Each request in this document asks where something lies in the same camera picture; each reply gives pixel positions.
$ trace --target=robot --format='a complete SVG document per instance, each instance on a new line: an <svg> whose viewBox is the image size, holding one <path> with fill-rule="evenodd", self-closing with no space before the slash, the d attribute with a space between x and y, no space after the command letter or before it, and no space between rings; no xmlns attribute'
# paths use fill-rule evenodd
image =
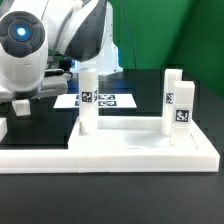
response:
<svg viewBox="0 0 224 224"><path fill-rule="evenodd" d="M45 77L48 49L78 62L95 58L105 42L107 6L107 0L4 0L0 102L66 93L64 71Z"/></svg>

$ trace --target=black table surface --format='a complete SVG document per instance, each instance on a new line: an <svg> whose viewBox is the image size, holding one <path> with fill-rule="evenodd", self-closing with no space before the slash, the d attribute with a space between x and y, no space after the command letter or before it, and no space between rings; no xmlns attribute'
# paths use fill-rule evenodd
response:
<svg viewBox="0 0 224 224"><path fill-rule="evenodd" d="M131 70L100 77L99 93L131 93L136 109L100 109L100 115L161 116L164 72ZM187 74L184 80L193 80ZM221 156L218 173L92 173L0 175L1 224L224 223L224 100L197 80L193 119ZM78 93L77 80L68 93ZM56 97L31 100L31 116L0 106L8 133L1 149L58 150L78 109L54 109Z"/></svg>

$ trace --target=green wall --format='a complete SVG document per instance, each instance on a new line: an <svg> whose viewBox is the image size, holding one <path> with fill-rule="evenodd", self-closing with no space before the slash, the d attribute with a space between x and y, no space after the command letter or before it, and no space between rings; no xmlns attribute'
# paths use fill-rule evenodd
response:
<svg viewBox="0 0 224 224"><path fill-rule="evenodd" d="M134 69L120 0L114 8L114 42L120 65ZM223 0L123 0L138 69L180 65L224 98Z"/></svg>
<svg viewBox="0 0 224 224"><path fill-rule="evenodd" d="M114 42L120 50L120 64L134 68L132 51L120 0L114 8ZM136 51L137 68L160 68L173 48L193 0L123 0Z"/></svg>

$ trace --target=white platform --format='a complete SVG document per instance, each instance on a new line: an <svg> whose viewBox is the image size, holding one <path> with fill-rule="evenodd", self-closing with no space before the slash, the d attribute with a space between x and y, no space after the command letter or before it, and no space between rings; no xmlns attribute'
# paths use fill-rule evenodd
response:
<svg viewBox="0 0 224 224"><path fill-rule="evenodd" d="M188 144L169 146L160 117L99 117L82 135L77 119L68 150L0 150L0 173L217 172L220 156L192 122Z"/></svg>

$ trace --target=white block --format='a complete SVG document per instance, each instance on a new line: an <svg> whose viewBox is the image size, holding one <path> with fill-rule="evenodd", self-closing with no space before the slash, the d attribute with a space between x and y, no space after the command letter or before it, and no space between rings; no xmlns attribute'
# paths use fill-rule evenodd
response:
<svg viewBox="0 0 224 224"><path fill-rule="evenodd" d="M195 86L193 82L174 82L173 118L171 124L171 145L192 144L190 139L190 124L194 102Z"/></svg>
<svg viewBox="0 0 224 224"><path fill-rule="evenodd" d="M12 102L16 116L28 116L30 115L30 101L29 100L17 100Z"/></svg>
<svg viewBox="0 0 224 224"><path fill-rule="evenodd" d="M97 130L98 70L81 69L79 72L79 117L83 134Z"/></svg>
<svg viewBox="0 0 224 224"><path fill-rule="evenodd" d="M0 142L5 137L7 132L8 132L8 129L7 129L6 118L0 118Z"/></svg>
<svg viewBox="0 0 224 224"><path fill-rule="evenodd" d="M164 78L162 134L170 135L173 114L174 81L181 81L181 69L166 69Z"/></svg>

